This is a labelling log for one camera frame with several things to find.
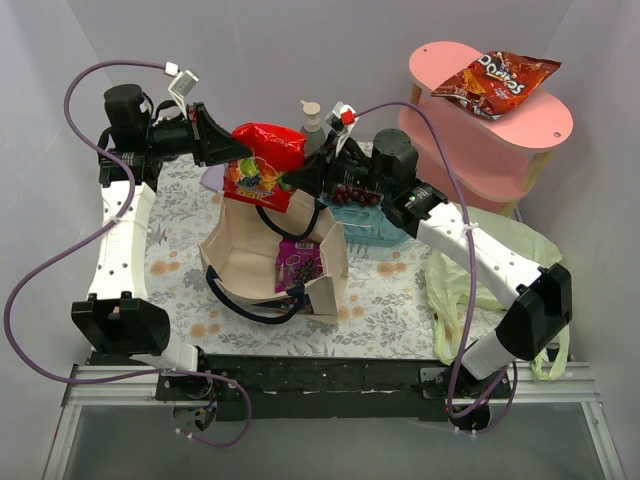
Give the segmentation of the purple snack bag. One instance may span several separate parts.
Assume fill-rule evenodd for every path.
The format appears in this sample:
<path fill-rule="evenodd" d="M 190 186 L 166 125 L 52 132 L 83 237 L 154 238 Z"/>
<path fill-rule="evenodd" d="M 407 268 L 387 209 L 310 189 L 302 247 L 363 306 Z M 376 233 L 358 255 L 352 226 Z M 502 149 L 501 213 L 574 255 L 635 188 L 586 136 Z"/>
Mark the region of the purple snack bag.
<path fill-rule="evenodd" d="M 283 292 L 324 274 L 320 245 L 283 239 L 275 260 L 275 292 Z"/>

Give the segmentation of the orange Doritos chip bag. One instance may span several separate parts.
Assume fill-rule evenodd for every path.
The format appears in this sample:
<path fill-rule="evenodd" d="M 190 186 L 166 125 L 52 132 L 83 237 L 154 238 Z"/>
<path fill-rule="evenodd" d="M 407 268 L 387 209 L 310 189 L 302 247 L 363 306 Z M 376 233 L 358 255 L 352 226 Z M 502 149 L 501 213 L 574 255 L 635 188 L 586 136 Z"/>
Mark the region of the orange Doritos chip bag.
<path fill-rule="evenodd" d="M 490 51 L 431 92 L 471 114 L 498 120 L 519 107 L 562 63 Z"/>

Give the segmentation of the red grape bunch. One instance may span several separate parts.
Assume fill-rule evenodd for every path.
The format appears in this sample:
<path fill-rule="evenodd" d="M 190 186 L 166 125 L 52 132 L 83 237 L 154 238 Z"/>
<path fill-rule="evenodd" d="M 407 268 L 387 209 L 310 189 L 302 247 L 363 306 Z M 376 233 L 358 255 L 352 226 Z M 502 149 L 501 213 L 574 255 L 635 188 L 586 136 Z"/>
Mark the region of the red grape bunch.
<path fill-rule="evenodd" d="M 328 199 L 338 206 L 375 207 L 380 203 L 382 197 L 359 188 L 338 185 L 328 195 Z"/>

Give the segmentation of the beige canvas tote bag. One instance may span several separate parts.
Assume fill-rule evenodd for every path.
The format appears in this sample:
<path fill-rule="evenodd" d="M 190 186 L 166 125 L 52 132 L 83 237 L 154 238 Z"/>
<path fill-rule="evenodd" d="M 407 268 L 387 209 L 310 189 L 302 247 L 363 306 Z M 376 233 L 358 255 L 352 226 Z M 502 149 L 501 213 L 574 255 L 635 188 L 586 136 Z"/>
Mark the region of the beige canvas tote bag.
<path fill-rule="evenodd" d="M 199 246 L 206 282 L 235 314 L 280 325 L 296 315 L 334 324 L 348 280 L 343 225 L 297 191 L 286 212 L 224 199 Z"/>

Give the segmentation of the red fruit candy bag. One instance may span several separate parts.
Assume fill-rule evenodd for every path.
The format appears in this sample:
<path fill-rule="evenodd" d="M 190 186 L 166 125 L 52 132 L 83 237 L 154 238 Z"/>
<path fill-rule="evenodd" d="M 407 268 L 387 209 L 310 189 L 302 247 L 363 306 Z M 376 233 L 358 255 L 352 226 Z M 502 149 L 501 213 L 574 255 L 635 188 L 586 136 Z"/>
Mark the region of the red fruit candy bag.
<path fill-rule="evenodd" d="M 232 138 L 250 154 L 225 167 L 224 196 L 284 213 L 295 189 L 283 176 L 304 165 L 306 136 L 279 125 L 245 123 Z"/>

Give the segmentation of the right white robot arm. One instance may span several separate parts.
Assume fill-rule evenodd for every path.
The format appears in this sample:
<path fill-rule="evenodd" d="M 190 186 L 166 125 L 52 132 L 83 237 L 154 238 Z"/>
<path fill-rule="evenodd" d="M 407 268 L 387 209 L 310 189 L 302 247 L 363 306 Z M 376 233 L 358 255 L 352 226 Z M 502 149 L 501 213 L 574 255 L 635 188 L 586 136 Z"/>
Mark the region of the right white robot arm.
<path fill-rule="evenodd" d="M 352 140 L 333 136 L 285 184 L 319 198 L 344 185 L 381 196 L 387 220 L 446 254 L 506 308 L 498 326 L 475 341 L 452 373 L 454 389 L 475 397 L 489 377 L 516 359 L 534 359 L 572 318 L 571 275 L 555 263 L 545 268 L 465 224 L 446 196 L 416 174 L 418 152 L 398 129 L 384 129 L 364 154 Z"/>

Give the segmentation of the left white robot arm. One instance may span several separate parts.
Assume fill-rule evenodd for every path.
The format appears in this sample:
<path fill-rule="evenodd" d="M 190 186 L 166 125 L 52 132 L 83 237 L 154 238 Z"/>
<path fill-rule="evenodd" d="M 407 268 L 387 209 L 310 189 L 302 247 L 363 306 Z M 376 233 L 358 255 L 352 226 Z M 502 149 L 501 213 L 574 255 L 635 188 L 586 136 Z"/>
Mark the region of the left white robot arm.
<path fill-rule="evenodd" d="M 73 303 L 71 318 L 99 353 L 123 355 L 160 369 L 182 370 L 178 387 L 193 400 L 213 386 L 198 366 L 199 352 L 172 334 L 165 310 L 148 301 L 145 249 L 148 221 L 162 166 L 185 154 L 198 165 L 240 160 L 251 151 L 231 137 L 189 87 L 173 85 L 170 100 L 152 105 L 142 88 L 123 84 L 104 94 L 110 126 L 99 140 L 103 223 L 88 297 Z"/>

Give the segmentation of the light green plastic grocery bag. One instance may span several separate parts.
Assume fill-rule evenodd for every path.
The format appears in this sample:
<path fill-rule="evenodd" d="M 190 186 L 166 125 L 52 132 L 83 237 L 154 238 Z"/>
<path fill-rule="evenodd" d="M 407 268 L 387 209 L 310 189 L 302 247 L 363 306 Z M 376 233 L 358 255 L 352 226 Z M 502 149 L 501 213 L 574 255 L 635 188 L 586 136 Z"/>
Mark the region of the light green plastic grocery bag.
<path fill-rule="evenodd" d="M 543 266 L 465 223 L 453 204 L 421 220 L 417 240 L 432 247 L 425 271 L 428 302 L 437 314 L 434 351 L 461 377 L 483 381 L 514 360 L 536 360 L 551 343 L 568 350 L 572 281 L 558 263 Z M 502 320 L 472 341 L 459 306 L 502 309 Z"/>

